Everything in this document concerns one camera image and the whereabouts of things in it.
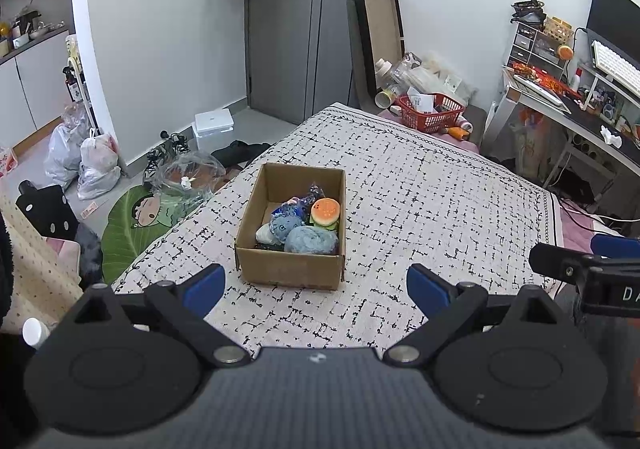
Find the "dark grey fabric bundle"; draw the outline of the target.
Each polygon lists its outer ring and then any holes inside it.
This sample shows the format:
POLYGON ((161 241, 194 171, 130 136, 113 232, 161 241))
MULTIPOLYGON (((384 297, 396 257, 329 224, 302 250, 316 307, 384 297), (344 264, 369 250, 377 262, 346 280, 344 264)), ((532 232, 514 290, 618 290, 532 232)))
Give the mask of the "dark grey fabric bundle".
POLYGON ((304 198, 304 202, 309 205, 314 205, 320 198, 324 198, 326 195, 324 191, 318 186, 317 183, 313 183, 308 190, 307 195, 304 198))

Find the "white keyboard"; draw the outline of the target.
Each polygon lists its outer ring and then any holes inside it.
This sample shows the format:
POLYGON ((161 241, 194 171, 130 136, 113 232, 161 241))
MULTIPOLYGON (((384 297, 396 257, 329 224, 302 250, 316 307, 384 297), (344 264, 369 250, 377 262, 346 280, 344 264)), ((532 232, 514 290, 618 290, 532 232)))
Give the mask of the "white keyboard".
POLYGON ((594 40, 591 43, 594 66, 612 76, 627 89, 638 92, 640 89, 640 71, 615 51, 594 40))

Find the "white soft pack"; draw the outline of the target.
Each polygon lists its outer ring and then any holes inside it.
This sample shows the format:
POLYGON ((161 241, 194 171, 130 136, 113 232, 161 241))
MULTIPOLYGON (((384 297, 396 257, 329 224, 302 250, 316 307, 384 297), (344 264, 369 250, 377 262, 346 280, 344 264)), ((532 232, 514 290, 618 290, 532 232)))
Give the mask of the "white soft pack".
POLYGON ((267 247, 277 247, 281 244, 280 240, 271 232, 269 224, 262 224, 256 230, 255 241, 260 245, 267 245, 267 247))

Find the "blue fluffy plush toy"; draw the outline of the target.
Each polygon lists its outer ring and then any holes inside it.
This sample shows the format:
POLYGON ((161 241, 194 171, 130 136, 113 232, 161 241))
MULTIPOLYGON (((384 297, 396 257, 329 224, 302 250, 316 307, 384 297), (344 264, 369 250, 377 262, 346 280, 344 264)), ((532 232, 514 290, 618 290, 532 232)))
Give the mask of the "blue fluffy plush toy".
POLYGON ((297 227, 288 234, 284 250, 294 254, 334 255, 338 250, 338 236, 320 227, 297 227))

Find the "green cartoon floor mat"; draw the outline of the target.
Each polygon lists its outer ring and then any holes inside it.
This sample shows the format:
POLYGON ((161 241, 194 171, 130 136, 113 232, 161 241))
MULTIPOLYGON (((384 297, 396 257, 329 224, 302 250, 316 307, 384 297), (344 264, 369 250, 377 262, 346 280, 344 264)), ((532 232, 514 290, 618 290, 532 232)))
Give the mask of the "green cartoon floor mat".
POLYGON ((102 235, 104 281, 129 292, 166 277, 178 281, 210 264, 190 244, 198 236, 191 217, 212 198, 205 191, 171 195, 138 186, 114 205, 102 235))

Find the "black polka dot bag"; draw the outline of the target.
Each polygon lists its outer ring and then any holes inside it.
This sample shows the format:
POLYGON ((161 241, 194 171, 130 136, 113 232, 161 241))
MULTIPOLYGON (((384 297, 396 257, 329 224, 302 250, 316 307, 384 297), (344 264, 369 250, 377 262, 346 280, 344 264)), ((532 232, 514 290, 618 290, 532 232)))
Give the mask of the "black polka dot bag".
POLYGON ((20 195, 16 206, 40 235, 47 238, 73 241, 79 225, 59 184, 38 189, 30 180, 18 185, 20 195))

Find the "black monitor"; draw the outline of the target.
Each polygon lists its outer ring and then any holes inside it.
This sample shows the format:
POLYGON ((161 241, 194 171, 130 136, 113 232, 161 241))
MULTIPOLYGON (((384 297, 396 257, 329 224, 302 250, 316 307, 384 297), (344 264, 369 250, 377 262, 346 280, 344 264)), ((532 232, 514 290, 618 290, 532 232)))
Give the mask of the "black monitor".
POLYGON ((640 9, 632 0, 591 0, 586 30, 589 42, 602 42, 638 68, 640 9))

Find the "clear plastic bottle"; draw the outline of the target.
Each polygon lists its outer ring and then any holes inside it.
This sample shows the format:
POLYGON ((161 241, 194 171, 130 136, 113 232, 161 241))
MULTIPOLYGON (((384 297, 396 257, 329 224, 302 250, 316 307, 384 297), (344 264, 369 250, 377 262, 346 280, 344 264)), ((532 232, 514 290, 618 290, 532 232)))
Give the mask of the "clear plastic bottle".
POLYGON ((413 61, 408 57, 396 63, 378 59, 374 64, 376 86, 383 89, 390 85, 398 85, 402 89, 407 89, 409 87, 407 73, 413 68, 413 61))

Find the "white storage box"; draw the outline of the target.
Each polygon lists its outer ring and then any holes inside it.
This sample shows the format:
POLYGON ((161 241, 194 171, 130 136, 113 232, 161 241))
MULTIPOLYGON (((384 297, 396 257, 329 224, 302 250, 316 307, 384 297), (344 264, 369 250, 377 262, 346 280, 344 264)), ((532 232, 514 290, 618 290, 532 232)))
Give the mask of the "white storage box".
POLYGON ((229 109, 219 109, 194 116, 193 136, 198 149, 205 153, 224 149, 233 140, 234 120, 229 109))

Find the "grey plastic bag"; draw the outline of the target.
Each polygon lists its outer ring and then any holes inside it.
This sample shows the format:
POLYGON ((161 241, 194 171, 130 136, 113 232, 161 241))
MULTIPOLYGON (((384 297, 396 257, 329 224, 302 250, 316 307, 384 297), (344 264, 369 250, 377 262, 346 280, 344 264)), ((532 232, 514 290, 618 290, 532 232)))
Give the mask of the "grey plastic bag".
POLYGON ((64 190, 78 177, 80 147, 87 136, 88 128, 82 120, 76 125, 58 124, 52 131, 43 162, 44 173, 64 190))

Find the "blue tissue pack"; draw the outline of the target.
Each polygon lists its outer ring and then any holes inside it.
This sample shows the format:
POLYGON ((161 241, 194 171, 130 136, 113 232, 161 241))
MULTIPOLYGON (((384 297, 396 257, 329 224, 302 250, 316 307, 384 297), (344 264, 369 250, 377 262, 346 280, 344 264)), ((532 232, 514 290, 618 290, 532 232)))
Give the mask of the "blue tissue pack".
POLYGON ((308 224, 310 206, 300 198, 291 198, 271 212, 269 226, 276 238, 284 243, 291 231, 308 224))

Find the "red plastic basket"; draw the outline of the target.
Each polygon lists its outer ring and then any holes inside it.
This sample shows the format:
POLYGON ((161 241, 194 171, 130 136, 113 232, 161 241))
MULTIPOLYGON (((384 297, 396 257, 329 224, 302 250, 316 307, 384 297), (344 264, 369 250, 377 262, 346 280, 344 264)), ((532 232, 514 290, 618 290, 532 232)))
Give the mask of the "red plastic basket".
POLYGON ((406 94, 398 97, 395 104, 400 108, 400 119, 406 127, 431 134, 444 128, 456 126, 458 117, 462 115, 465 106, 446 94, 433 94, 434 110, 422 113, 413 108, 406 94))

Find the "burger plush toy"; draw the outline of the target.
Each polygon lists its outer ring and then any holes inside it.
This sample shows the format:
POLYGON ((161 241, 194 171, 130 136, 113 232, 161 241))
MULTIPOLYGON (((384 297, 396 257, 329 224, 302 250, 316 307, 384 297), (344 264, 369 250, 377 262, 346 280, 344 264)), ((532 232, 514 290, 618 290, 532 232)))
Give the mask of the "burger plush toy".
POLYGON ((334 198, 319 198, 310 210, 310 223, 326 230, 335 230, 341 216, 341 205, 334 198))

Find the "white plastic bag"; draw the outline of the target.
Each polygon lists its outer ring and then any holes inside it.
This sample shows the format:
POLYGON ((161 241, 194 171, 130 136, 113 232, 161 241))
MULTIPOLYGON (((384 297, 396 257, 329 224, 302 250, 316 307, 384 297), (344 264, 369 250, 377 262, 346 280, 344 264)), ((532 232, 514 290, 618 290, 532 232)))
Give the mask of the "white plastic bag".
POLYGON ((80 146, 80 165, 77 183, 79 200, 88 201, 110 192, 119 182, 122 170, 119 156, 109 135, 95 130, 80 146))

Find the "grey door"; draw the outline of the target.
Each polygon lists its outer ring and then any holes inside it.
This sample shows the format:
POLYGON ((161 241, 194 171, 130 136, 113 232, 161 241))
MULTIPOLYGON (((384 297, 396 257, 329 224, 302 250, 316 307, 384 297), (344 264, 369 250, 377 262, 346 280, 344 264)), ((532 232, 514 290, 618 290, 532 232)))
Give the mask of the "grey door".
POLYGON ((357 108, 353 0, 245 0, 250 109, 302 123, 341 102, 357 108))

